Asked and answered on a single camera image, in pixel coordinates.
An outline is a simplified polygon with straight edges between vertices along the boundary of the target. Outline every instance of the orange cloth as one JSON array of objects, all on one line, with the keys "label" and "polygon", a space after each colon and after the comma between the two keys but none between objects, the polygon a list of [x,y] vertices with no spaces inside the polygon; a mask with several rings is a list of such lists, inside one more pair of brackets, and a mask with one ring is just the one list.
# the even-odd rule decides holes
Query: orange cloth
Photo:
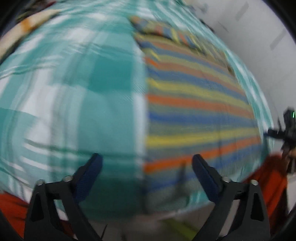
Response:
[{"label": "orange cloth", "polygon": [[259,182],[272,229],[276,222],[272,216],[288,185],[287,162],[280,154],[269,155],[263,165],[246,182],[252,179]]},{"label": "orange cloth", "polygon": [[[25,219],[29,204],[9,193],[0,194],[0,210],[9,221],[10,225],[22,238],[25,231]],[[67,235],[73,237],[70,223],[61,221]]]}]

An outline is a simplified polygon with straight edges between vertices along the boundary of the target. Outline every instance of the striped blanket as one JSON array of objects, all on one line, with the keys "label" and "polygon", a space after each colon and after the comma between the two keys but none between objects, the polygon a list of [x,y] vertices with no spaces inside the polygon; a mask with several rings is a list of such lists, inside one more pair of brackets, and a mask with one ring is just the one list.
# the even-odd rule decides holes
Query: striped blanket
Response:
[{"label": "striped blanket", "polygon": [[137,16],[131,22],[148,72],[145,208],[185,206],[200,190],[192,156],[200,153],[219,172],[235,173],[260,158],[257,122],[222,51],[167,23]]}]

